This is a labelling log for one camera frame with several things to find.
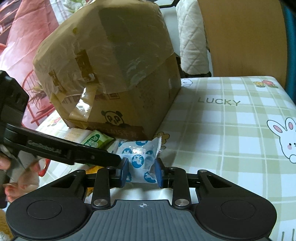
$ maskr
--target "blue curtain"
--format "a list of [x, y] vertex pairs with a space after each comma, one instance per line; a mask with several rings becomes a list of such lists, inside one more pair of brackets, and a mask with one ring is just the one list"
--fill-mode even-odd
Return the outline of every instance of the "blue curtain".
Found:
[[291, 10], [283, 6], [287, 34], [287, 77], [285, 91], [296, 104], [296, 17]]

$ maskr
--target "plaid tablecloth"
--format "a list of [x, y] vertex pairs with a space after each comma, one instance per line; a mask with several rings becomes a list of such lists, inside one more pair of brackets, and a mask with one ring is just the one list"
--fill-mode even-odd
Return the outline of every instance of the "plaid tablecloth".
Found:
[[[53, 113], [49, 118], [53, 118], [52, 122], [58, 117]], [[287, 118], [292, 119], [286, 127]], [[189, 173], [207, 169], [267, 198], [278, 214], [271, 239], [295, 240], [296, 164], [283, 154], [279, 137], [269, 129], [268, 120], [277, 122], [271, 122], [271, 127], [278, 126], [282, 133], [287, 128], [294, 131], [292, 138], [282, 140], [282, 145], [286, 150], [290, 143], [289, 151], [296, 154], [296, 107], [274, 78], [183, 79], [156, 133], [163, 140], [160, 157], [166, 166], [181, 167]], [[61, 128], [67, 128], [60, 121], [57, 125], [62, 123]], [[38, 130], [46, 131], [44, 128], [50, 134], [47, 126]], [[81, 165], [53, 162], [41, 184], [77, 168]]]

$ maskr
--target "rabbit illustration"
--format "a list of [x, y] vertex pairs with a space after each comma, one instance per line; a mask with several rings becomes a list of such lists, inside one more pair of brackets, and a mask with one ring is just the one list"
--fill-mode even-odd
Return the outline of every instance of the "rabbit illustration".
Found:
[[296, 163], [296, 123], [292, 118], [286, 119], [286, 128], [274, 120], [268, 120], [269, 129], [279, 136], [281, 149], [291, 163]]

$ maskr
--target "wooden panel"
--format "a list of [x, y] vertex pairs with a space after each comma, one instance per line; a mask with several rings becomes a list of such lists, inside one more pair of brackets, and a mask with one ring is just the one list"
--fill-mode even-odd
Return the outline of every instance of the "wooden panel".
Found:
[[285, 85], [287, 39], [279, 0], [198, 0], [214, 76], [268, 75]]

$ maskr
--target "crosshair mark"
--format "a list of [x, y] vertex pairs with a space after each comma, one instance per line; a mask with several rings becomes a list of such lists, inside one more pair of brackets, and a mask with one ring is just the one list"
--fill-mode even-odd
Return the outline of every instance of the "crosshair mark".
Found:
[[141, 208], [145, 208], [145, 207], [147, 207], [147, 206], [149, 206], [149, 205], [147, 205], [146, 203], [141, 203], [141, 204], [138, 205], [138, 206], [140, 206]]

